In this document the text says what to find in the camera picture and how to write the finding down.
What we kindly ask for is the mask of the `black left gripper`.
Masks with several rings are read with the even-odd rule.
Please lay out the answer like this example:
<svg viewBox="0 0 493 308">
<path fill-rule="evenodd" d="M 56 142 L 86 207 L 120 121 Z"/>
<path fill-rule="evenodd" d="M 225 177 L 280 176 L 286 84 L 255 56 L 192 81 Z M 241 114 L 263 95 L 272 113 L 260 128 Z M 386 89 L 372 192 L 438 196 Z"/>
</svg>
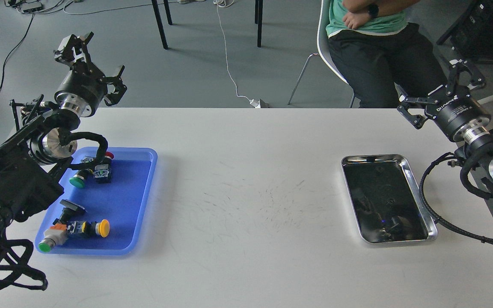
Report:
<svg viewBox="0 0 493 308">
<path fill-rule="evenodd" d="M 87 48 L 93 36 L 92 32 L 86 36 L 69 35 L 53 51 L 55 61 L 70 68 L 54 99 L 60 109 L 72 111 L 77 117 L 93 116 L 102 99 L 107 107 L 117 105 L 127 91 L 127 86 L 122 81 L 124 65 L 118 67 L 116 76 L 104 76 L 104 83 L 83 74 L 94 72 L 94 64 Z M 107 85 L 113 86 L 114 91 L 107 93 Z"/>
</svg>

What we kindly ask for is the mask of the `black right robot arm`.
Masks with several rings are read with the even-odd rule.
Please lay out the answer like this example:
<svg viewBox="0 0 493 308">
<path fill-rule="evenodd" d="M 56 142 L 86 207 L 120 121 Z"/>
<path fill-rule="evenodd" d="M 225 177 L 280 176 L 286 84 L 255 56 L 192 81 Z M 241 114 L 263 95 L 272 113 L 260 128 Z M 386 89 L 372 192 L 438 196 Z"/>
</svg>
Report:
<svg viewBox="0 0 493 308">
<path fill-rule="evenodd" d="M 468 232 L 442 218 L 427 203 L 423 191 L 427 175 L 435 166 L 447 161 L 450 166 L 460 166 L 460 182 L 468 192 L 485 200 L 493 199 L 493 129 L 487 129 L 491 115 L 471 95 L 471 90 L 483 86 L 485 78 L 471 61 L 452 60 L 445 84 L 426 96 L 405 96 L 397 110 L 416 129 L 431 120 L 451 142 L 464 143 L 455 152 L 447 152 L 433 161 L 419 182 L 417 196 L 433 222 L 493 245 L 493 238 Z"/>
</svg>

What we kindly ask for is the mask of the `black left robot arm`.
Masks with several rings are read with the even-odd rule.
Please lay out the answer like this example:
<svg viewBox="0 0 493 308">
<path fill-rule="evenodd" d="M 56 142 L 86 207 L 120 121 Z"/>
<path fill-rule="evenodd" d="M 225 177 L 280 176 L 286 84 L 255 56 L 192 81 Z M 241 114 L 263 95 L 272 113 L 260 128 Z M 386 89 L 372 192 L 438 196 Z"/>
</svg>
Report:
<svg viewBox="0 0 493 308">
<path fill-rule="evenodd" d="M 87 45 L 93 35 L 72 34 L 61 41 L 53 55 L 69 71 L 54 100 L 41 95 L 21 104 L 17 131 L 0 146 L 0 290 L 21 288 L 17 280 L 22 275 L 40 282 L 27 289 L 47 288 L 45 273 L 29 266 L 33 243 L 9 240 L 6 228 L 48 209 L 63 194 L 59 181 L 67 169 L 94 169 L 106 157 L 107 140 L 77 128 L 101 102 L 108 107 L 119 103 L 127 87 L 122 82 L 124 66 L 109 77 L 92 62 Z"/>
</svg>

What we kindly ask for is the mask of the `person's hand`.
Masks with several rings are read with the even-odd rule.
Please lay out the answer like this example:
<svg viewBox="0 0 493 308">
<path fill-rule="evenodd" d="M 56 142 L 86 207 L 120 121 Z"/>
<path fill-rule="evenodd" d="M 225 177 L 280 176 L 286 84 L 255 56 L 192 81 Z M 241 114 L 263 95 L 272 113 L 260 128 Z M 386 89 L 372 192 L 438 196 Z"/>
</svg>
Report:
<svg viewBox="0 0 493 308">
<path fill-rule="evenodd" d="M 364 26 L 372 19 L 367 11 L 347 12 L 342 21 L 349 29 L 356 30 Z"/>
</svg>

